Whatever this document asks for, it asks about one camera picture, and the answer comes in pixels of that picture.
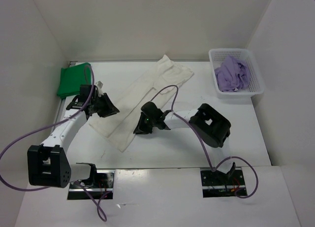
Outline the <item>white t shirt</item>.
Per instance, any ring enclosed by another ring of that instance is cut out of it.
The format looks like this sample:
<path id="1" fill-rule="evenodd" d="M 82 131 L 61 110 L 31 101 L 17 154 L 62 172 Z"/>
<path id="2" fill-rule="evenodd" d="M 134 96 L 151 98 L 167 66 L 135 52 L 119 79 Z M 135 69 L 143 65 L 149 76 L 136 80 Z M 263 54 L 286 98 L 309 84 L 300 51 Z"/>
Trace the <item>white t shirt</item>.
<path id="1" fill-rule="evenodd" d="M 124 152 L 135 137 L 133 131 L 138 124 L 141 107 L 157 96 L 154 102 L 158 108 L 163 108 L 176 93 L 176 88 L 165 87 L 180 87 L 193 75 L 190 68 L 164 55 L 114 101 L 120 111 L 118 114 L 106 118 L 92 116 L 88 123 L 114 148 Z"/>

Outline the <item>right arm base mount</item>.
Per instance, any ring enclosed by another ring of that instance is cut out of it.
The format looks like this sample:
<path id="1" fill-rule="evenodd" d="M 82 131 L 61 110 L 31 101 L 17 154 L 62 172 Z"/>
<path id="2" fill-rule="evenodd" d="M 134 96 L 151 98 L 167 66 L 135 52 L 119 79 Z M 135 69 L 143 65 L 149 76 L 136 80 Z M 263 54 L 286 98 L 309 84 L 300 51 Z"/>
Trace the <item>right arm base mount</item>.
<path id="1" fill-rule="evenodd" d="M 201 185 L 203 198 L 232 197 L 235 192 L 239 196 L 247 196 L 245 179 L 241 168 L 236 168 L 228 179 L 219 176 L 219 172 L 201 169 Z"/>

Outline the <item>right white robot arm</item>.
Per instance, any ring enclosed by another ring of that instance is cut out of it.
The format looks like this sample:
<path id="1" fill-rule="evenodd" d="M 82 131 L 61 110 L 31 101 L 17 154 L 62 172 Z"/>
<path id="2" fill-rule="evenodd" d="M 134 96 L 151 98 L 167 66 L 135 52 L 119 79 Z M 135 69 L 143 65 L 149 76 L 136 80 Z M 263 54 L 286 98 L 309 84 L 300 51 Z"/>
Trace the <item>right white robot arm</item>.
<path id="1" fill-rule="evenodd" d="M 178 111 L 162 111 L 153 102 L 147 102 L 141 107 L 140 119 L 134 134 L 151 134 L 153 128 L 171 130 L 189 128 L 196 132 L 197 138 L 212 149 L 215 165 L 213 177 L 221 184 L 227 184 L 233 179 L 236 169 L 234 162 L 223 163 L 222 160 L 231 157 L 229 136 L 231 123 L 210 105 L 203 103 L 197 109 Z"/>

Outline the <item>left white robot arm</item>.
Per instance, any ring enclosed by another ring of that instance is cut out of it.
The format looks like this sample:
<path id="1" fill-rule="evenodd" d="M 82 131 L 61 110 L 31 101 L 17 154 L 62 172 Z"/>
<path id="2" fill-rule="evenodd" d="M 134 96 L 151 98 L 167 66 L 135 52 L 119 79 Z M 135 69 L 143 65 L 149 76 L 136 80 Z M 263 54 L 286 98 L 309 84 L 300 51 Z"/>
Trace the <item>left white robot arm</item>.
<path id="1" fill-rule="evenodd" d="M 77 162 L 70 164 L 67 151 L 80 128 L 96 113 L 105 118 L 119 113 L 106 93 L 93 96 L 87 106 L 76 96 L 67 106 L 65 122 L 56 126 L 40 145 L 32 145 L 27 152 L 29 183 L 33 186 L 64 188 L 81 180 L 86 187 L 98 182 L 96 165 Z"/>

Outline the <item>green t shirt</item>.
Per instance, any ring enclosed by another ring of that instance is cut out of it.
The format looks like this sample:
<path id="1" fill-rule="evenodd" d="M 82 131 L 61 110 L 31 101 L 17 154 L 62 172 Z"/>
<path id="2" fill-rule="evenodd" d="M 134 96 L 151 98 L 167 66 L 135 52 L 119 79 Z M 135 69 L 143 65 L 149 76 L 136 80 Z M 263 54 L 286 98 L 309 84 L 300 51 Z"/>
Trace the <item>green t shirt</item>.
<path id="1" fill-rule="evenodd" d="M 81 85 L 92 83 L 91 68 L 90 63 L 61 68 L 60 85 L 57 96 L 61 99 L 65 99 L 69 96 L 78 95 Z"/>

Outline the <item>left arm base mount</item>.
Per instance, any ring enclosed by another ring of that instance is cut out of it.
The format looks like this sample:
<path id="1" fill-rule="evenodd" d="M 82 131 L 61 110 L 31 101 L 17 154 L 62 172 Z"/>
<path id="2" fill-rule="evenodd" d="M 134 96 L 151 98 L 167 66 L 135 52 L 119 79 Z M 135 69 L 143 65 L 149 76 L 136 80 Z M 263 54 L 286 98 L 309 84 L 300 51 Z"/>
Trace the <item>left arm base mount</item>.
<path id="1" fill-rule="evenodd" d="M 90 197 L 87 195 L 82 187 L 84 187 L 95 200 L 113 199 L 114 176 L 114 170 L 98 170 L 93 180 L 78 180 L 78 185 L 75 183 L 70 183 L 67 200 L 90 199 Z"/>

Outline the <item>lavender t shirt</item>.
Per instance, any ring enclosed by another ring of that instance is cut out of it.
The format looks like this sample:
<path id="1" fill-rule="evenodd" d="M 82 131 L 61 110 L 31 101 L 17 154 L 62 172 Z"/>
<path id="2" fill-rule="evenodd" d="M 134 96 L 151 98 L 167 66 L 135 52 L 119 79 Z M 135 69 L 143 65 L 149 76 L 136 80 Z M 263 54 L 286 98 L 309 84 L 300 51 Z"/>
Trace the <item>lavender t shirt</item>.
<path id="1" fill-rule="evenodd" d="M 228 55 L 214 72 L 221 92 L 238 92 L 250 84 L 251 73 L 247 63 L 234 56 Z"/>

